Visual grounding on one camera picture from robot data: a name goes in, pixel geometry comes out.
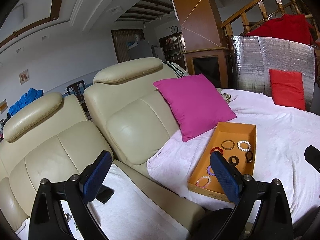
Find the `thin metal bangle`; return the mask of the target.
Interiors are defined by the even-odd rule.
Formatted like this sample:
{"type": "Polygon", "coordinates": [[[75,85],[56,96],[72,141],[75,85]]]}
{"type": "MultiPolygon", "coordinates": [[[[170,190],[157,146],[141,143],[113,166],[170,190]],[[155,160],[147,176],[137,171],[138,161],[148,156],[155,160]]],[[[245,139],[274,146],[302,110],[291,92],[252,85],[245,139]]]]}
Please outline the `thin metal bangle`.
{"type": "Polygon", "coordinates": [[[235,147],[235,142],[233,140],[225,140],[221,142],[222,149],[230,151],[235,147]]]}

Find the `black smartphone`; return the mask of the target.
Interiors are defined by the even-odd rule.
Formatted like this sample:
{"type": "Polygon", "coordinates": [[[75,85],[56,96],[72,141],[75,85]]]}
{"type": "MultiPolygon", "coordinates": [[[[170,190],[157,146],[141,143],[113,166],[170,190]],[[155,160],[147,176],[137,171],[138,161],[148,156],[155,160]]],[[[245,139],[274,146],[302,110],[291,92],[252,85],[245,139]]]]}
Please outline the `black smartphone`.
{"type": "Polygon", "coordinates": [[[109,201],[109,199],[113,196],[114,189],[107,187],[105,185],[101,185],[100,190],[96,196],[96,199],[105,204],[109,201]]]}

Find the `pale pink blanket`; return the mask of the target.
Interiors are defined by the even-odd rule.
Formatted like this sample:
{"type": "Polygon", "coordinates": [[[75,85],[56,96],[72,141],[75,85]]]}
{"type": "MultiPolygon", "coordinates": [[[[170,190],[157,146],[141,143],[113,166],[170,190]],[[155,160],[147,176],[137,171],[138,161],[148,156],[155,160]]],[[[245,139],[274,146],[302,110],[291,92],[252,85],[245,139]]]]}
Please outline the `pale pink blanket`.
{"type": "MultiPolygon", "coordinates": [[[[278,178],[284,187],[292,221],[319,207],[319,171],[304,157],[308,146],[319,147],[319,116],[292,107],[278,106],[264,94],[227,89],[235,122],[257,128],[257,157],[253,177],[269,182],[278,178]]],[[[232,203],[188,190],[187,182],[204,152],[212,131],[183,142],[177,131],[147,161],[149,176],[180,197],[210,211],[233,207],[232,203]]]]}

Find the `white towel on seat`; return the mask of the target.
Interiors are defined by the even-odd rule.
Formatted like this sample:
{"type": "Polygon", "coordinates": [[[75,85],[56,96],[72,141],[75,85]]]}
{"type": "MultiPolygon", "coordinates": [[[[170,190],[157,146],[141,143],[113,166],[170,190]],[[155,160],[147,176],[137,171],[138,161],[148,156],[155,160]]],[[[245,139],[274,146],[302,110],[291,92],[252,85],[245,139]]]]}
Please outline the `white towel on seat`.
{"type": "Polygon", "coordinates": [[[117,165],[103,181],[114,194],[89,203],[109,239],[188,239],[189,231],[153,202],[117,165]]]}

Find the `small red cushion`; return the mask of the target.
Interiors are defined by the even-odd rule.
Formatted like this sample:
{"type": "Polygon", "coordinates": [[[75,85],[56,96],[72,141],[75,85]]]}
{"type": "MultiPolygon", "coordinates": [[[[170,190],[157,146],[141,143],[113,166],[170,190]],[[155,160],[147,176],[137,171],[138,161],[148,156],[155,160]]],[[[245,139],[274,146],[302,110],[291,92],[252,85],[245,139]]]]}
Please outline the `small red cushion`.
{"type": "Polygon", "coordinates": [[[269,69],[271,96],[276,105],[305,111],[303,78],[301,72],[269,69]]]}

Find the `orange cardboard tray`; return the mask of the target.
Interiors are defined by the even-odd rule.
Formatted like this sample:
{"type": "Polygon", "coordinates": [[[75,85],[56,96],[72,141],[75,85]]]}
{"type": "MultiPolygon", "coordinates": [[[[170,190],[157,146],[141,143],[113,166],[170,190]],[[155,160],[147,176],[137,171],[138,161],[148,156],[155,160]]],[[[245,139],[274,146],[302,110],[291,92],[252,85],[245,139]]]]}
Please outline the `orange cardboard tray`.
{"type": "Polygon", "coordinates": [[[236,203],[241,192],[240,174],[253,174],[257,144],[257,128],[252,124],[218,123],[199,162],[188,181],[188,189],[218,200],[236,203]],[[221,142],[233,140],[235,147],[226,151],[221,142]],[[253,152],[253,161],[246,163],[245,153],[253,152]]]}

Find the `patterned fabric piece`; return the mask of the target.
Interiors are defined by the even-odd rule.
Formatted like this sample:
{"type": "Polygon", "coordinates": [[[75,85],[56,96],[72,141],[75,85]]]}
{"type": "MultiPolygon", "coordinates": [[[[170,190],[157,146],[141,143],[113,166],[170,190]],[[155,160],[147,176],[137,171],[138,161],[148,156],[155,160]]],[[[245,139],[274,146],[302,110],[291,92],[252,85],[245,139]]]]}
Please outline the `patterned fabric piece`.
{"type": "Polygon", "coordinates": [[[228,93],[221,93],[221,96],[227,103],[230,103],[236,99],[236,96],[232,96],[231,94],[228,94],[228,93]]]}

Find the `blue garment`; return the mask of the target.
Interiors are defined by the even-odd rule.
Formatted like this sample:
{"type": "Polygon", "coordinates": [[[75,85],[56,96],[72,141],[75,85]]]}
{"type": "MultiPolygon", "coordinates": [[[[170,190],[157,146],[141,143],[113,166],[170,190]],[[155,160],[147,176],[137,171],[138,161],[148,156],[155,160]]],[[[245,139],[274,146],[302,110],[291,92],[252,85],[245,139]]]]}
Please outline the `blue garment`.
{"type": "Polygon", "coordinates": [[[30,88],[27,93],[24,93],[18,101],[16,101],[8,110],[7,116],[14,116],[17,112],[29,105],[33,101],[43,96],[43,90],[30,88]]]}

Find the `silver foil insulation panel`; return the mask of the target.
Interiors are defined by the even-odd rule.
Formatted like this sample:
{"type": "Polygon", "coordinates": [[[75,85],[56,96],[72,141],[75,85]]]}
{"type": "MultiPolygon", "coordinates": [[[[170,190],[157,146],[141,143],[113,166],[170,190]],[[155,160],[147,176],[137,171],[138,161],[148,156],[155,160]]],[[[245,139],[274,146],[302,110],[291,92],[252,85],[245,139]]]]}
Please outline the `silver foil insulation panel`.
{"type": "Polygon", "coordinates": [[[270,69],[302,74],[306,110],[315,86],[315,51],[306,44],[261,36],[233,36],[232,70],[239,90],[271,96],[270,69]]]}

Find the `magenta cushion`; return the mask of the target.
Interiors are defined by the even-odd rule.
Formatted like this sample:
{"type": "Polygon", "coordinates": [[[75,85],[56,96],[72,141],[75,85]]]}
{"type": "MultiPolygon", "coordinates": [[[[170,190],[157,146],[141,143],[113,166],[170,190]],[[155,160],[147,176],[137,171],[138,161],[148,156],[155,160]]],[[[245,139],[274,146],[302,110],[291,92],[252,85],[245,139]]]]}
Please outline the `magenta cushion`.
{"type": "Polygon", "coordinates": [[[218,90],[202,74],[163,79],[153,85],[169,104],[183,142],[213,129],[219,122],[236,118],[218,90]]]}

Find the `large red cushion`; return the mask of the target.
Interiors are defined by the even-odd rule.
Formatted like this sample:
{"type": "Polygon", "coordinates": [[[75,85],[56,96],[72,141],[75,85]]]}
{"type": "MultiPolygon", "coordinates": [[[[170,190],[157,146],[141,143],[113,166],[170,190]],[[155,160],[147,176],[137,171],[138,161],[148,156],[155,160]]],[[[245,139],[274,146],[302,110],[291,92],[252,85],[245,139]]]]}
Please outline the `large red cushion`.
{"type": "Polygon", "coordinates": [[[313,42],[310,33],[312,28],[304,15],[285,14],[281,18],[266,21],[259,28],[247,33],[247,36],[272,37],[310,45],[313,42]]]}

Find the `wooden cabinet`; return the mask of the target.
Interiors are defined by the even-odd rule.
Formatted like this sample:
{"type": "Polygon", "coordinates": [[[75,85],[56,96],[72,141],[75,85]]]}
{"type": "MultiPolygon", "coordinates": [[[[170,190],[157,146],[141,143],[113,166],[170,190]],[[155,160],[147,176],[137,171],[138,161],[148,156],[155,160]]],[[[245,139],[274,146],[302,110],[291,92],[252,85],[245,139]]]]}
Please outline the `wooden cabinet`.
{"type": "Polygon", "coordinates": [[[228,88],[229,49],[225,47],[185,51],[185,65],[189,75],[203,74],[214,86],[228,88]]]}

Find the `brown wooden pillar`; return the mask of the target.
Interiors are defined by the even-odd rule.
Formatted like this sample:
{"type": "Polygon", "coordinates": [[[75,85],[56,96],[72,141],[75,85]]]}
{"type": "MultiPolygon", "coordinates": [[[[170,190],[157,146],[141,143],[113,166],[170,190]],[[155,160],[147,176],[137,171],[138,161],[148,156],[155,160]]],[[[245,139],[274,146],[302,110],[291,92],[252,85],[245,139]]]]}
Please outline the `brown wooden pillar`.
{"type": "Polygon", "coordinates": [[[226,45],[221,17],[214,0],[172,0],[184,36],[186,50],[226,45]]]}

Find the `framed wall picture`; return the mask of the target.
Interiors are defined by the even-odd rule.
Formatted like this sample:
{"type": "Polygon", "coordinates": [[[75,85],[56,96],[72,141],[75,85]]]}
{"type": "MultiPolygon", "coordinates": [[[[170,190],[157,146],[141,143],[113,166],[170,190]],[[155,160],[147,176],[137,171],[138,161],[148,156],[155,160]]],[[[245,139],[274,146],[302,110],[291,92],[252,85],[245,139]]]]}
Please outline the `framed wall picture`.
{"type": "Polygon", "coordinates": [[[19,74],[19,79],[21,85],[29,81],[29,73],[27,69],[19,74]]]}

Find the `round wall clock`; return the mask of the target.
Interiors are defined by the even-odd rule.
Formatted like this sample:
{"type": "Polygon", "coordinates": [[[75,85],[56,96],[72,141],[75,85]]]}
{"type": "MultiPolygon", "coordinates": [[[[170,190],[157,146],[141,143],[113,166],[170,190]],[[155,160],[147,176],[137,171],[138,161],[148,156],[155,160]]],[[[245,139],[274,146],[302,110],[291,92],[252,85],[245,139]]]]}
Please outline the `round wall clock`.
{"type": "Polygon", "coordinates": [[[172,26],[172,27],[170,28],[170,31],[171,31],[173,34],[176,34],[176,33],[178,33],[178,27],[177,27],[176,25],[174,25],[174,26],[172,26]]]}

